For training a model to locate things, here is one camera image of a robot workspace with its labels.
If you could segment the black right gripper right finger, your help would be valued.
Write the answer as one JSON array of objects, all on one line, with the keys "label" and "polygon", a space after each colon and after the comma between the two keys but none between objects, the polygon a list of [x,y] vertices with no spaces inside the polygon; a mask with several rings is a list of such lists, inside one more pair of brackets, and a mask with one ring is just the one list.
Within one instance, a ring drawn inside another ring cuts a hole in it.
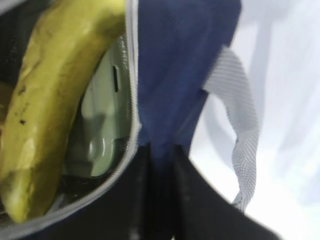
[{"label": "black right gripper right finger", "polygon": [[178,202],[177,240],[278,240],[271,230],[220,196],[199,174],[180,145],[173,152]]}]

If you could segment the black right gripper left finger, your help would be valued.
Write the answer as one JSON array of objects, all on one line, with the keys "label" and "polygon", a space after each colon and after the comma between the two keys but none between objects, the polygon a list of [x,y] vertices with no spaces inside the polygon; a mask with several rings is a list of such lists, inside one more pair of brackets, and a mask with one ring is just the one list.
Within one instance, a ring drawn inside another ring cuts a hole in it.
[{"label": "black right gripper left finger", "polygon": [[119,180],[93,203],[23,240],[143,240],[150,147],[140,146]]}]

